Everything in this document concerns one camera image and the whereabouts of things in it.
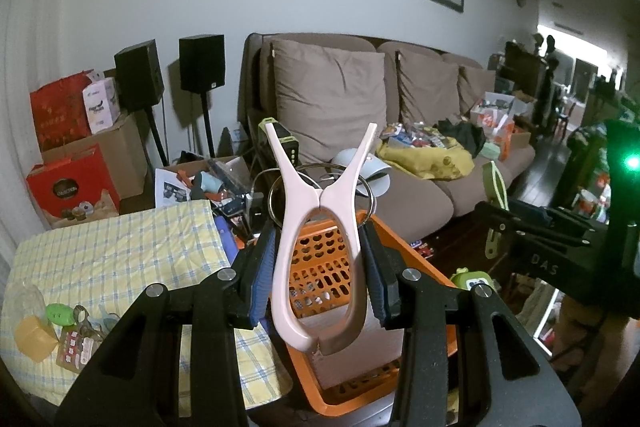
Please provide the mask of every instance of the plastic bag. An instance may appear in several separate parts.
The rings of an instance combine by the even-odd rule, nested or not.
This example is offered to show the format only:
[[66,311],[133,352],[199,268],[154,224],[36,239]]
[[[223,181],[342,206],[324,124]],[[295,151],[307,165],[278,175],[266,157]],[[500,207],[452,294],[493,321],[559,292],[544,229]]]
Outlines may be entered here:
[[44,297],[36,285],[27,281],[16,282],[7,288],[6,295],[10,298],[4,303],[4,313],[12,331],[15,331],[23,319],[31,315],[37,317],[43,326],[49,324]]
[[500,147],[500,160],[505,160],[511,152],[511,136],[515,123],[507,113],[500,109],[481,109],[478,124],[482,126],[486,139]]

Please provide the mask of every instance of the tag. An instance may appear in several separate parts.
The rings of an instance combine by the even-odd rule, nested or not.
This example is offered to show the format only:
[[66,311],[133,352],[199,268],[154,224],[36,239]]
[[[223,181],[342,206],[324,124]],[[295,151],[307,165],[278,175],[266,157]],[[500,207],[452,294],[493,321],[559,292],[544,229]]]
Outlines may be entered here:
[[77,326],[62,328],[56,364],[62,369],[80,373],[102,342],[91,337],[83,337],[76,328]]

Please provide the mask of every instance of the green clip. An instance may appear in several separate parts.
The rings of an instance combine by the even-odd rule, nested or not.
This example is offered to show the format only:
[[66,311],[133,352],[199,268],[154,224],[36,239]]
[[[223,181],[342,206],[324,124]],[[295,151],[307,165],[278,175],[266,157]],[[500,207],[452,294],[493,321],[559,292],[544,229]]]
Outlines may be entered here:
[[[503,210],[509,210],[509,201],[507,199],[507,188],[504,185],[504,178],[495,166],[495,162],[491,161],[482,166],[482,183],[484,184],[484,193],[489,203],[499,206]],[[489,229],[486,238],[484,254],[487,259],[494,259],[498,255],[500,238],[502,234]]]

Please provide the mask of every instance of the paper sheet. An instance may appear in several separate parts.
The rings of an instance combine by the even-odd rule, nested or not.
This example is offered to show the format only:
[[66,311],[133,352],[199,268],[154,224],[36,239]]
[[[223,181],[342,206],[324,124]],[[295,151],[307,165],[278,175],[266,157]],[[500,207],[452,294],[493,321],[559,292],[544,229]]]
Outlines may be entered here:
[[156,169],[156,208],[191,201],[191,189],[183,184],[175,172]]

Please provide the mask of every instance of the green toy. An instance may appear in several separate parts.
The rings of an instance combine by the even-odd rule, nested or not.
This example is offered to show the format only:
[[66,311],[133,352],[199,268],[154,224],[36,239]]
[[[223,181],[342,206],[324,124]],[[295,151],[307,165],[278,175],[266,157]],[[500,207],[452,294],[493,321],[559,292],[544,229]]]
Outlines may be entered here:
[[76,323],[73,308],[70,308],[66,304],[49,304],[45,308],[45,312],[47,318],[58,326],[73,326]]
[[449,279],[458,288],[470,290],[477,284],[486,284],[495,290],[494,280],[485,272],[469,272],[468,268],[458,268]]

